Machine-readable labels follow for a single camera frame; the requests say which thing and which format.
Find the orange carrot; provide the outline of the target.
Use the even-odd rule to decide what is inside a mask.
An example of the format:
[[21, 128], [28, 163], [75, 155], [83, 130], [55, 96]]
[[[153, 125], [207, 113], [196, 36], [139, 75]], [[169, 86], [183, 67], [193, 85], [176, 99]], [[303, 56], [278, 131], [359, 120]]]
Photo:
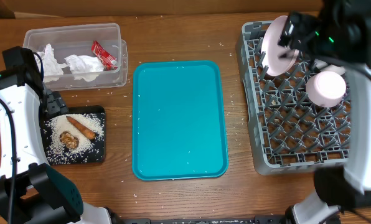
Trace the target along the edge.
[[87, 128], [86, 126], [84, 126], [82, 123], [78, 122], [76, 119], [70, 117], [70, 116], [66, 116], [66, 119], [77, 129], [79, 130], [87, 139], [89, 140], [93, 140], [96, 138], [96, 135], [95, 133]]

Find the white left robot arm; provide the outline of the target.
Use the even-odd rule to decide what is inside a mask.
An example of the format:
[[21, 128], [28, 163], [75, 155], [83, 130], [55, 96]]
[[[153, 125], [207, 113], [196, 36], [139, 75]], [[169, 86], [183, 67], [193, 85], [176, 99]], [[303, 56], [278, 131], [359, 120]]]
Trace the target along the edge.
[[109, 208], [84, 202], [76, 185], [48, 163], [40, 125], [68, 108], [44, 85], [41, 57], [20, 46], [2, 56], [0, 216], [8, 223], [121, 223]]

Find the white paper napkin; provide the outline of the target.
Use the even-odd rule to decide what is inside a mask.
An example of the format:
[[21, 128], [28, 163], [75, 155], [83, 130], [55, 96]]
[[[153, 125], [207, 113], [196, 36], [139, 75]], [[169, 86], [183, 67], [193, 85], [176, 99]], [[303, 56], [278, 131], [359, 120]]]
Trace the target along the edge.
[[103, 72], [105, 70], [104, 65], [97, 57], [87, 55], [69, 55], [64, 58], [64, 63], [58, 63], [54, 55], [54, 49], [50, 44], [47, 44], [43, 51], [34, 55], [37, 66], [41, 69], [39, 56], [42, 59], [44, 82], [46, 83], [57, 81], [64, 75], [64, 68], [69, 68], [71, 74], [76, 74], [74, 79], [84, 79], [87, 82], [93, 81], [98, 75], [84, 76], [84, 73]]

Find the light green bowl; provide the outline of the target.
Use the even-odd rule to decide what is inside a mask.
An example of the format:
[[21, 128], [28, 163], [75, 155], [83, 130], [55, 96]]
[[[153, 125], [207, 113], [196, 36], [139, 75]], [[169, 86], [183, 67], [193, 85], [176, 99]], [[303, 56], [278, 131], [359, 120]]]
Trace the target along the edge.
[[345, 68], [344, 67], [331, 65], [331, 64], [328, 64], [328, 63], [323, 62], [322, 60], [318, 60], [318, 59], [315, 59], [314, 63], [316, 64], [316, 68], [320, 72], [330, 71], [330, 72], [335, 72], [338, 75], [343, 75], [345, 73]]

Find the pink small bowl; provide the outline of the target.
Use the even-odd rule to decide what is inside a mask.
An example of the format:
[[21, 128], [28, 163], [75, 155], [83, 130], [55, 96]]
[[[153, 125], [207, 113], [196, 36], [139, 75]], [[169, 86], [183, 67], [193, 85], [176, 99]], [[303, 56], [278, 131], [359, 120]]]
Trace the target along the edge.
[[337, 106], [346, 92], [345, 80], [331, 71], [320, 72], [306, 83], [309, 100], [317, 106], [332, 108]]

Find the red snack wrapper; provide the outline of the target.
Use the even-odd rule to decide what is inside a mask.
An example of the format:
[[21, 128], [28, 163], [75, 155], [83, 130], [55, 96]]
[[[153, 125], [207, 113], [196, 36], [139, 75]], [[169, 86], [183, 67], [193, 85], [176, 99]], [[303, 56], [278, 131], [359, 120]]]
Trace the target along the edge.
[[117, 58], [108, 53], [96, 40], [93, 41], [91, 50], [107, 70], [116, 70], [119, 67]]

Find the large pink plate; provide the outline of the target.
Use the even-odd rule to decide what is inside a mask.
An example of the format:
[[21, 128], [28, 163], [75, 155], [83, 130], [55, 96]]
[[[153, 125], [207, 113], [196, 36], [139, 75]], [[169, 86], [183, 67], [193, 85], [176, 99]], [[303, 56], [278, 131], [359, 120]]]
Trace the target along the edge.
[[261, 52], [265, 53], [261, 64], [263, 67], [268, 66], [266, 73], [271, 77], [287, 72], [294, 65], [299, 54], [299, 50], [278, 45], [287, 18], [287, 16], [279, 16], [270, 24], [261, 45]]

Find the brown food scrap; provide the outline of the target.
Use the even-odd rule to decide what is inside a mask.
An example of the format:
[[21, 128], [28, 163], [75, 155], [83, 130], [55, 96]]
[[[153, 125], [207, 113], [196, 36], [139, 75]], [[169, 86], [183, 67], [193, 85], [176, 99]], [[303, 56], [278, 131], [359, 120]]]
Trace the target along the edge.
[[68, 149], [76, 149], [79, 145], [78, 138], [67, 131], [64, 131], [60, 134], [60, 142], [63, 143]]

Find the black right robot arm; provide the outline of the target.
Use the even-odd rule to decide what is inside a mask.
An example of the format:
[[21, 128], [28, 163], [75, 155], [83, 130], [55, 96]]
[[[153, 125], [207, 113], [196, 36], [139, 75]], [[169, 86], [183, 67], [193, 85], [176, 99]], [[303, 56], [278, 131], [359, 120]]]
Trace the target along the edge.
[[290, 12], [279, 45], [344, 67], [350, 85], [350, 154], [317, 169], [314, 192], [283, 223], [334, 223], [340, 212], [371, 207], [371, 1], [324, 1], [318, 16]]

